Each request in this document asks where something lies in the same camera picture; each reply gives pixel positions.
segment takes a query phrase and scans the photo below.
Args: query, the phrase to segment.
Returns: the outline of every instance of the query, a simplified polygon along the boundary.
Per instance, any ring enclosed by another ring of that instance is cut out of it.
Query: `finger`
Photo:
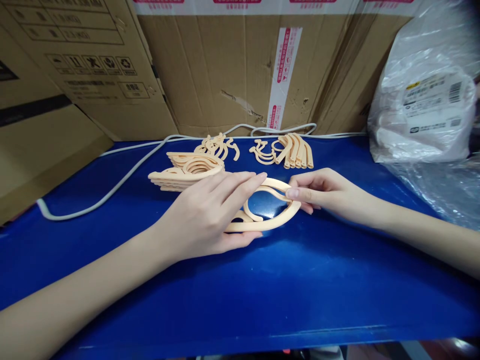
[[[285,196],[290,200],[329,208],[333,203],[332,198],[335,196],[335,191],[317,191],[304,187],[291,187],[286,191]]]
[[[290,178],[288,185],[292,188],[306,187],[315,179],[316,171],[305,172],[303,174],[294,175]]]
[[[231,172],[220,171],[218,174],[203,178],[195,185],[196,189],[203,189],[206,193],[212,192]]]
[[[219,202],[220,205],[223,204],[239,185],[251,179],[254,175],[254,172],[248,171],[232,172],[211,191],[213,200]]]
[[[351,184],[346,178],[331,168],[294,175],[289,185],[292,188],[309,187],[324,191],[339,190]]]
[[[262,172],[243,182],[231,193],[220,208],[223,219],[229,222],[242,205],[252,196],[267,178],[267,173]]]
[[[314,208],[311,204],[302,202],[300,209],[302,209],[304,212],[306,212],[309,215],[312,215],[314,213]]]
[[[246,231],[233,234],[223,233],[217,251],[221,254],[230,250],[245,248],[250,245],[253,240],[261,238],[262,235],[260,231]]]

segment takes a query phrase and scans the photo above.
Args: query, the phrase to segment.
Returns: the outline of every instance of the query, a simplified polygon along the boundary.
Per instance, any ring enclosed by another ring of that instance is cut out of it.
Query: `hand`
[[[301,209],[312,214],[326,208],[351,222],[377,228],[391,211],[392,204],[362,190],[338,172],[323,168],[292,176],[286,197],[300,201]]]
[[[146,231],[161,241],[173,261],[221,254],[248,246],[260,231],[224,233],[237,211],[265,181],[265,172],[225,172],[206,177],[183,191]]]

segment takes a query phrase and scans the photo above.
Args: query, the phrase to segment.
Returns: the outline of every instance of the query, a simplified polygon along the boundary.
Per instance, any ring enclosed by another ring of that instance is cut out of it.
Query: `stack of hangers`
[[[314,159],[312,156],[312,148],[302,139],[302,137],[294,132],[281,135],[277,140],[271,143],[271,152],[264,153],[262,150],[268,144],[268,141],[261,139],[255,140],[256,146],[252,146],[249,151],[254,153],[256,160],[264,165],[280,164],[283,162],[285,169],[313,169]],[[283,145],[283,149],[275,147],[276,143]]]
[[[224,162],[208,153],[167,152],[166,155],[174,167],[148,175],[163,191],[182,192],[203,178],[225,170]]]

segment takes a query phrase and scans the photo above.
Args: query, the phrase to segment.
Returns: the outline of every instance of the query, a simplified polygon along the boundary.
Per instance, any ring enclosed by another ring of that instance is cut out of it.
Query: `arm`
[[[1,359],[49,359],[98,314],[170,265],[262,236],[223,231],[267,174],[222,172],[192,185],[151,227],[0,312]]]
[[[382,230],[480,279],[480,233],[394,205],[325,168],[292,176],[286,196],[311,214],[326,208],[349,221]]]

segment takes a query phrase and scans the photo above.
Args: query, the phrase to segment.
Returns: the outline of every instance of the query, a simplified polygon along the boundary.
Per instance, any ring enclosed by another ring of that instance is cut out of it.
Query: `white plastic bag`
[[[480,72],[476,12],[438,1],[397,34],[368,116],[377,163],[465,159]]]

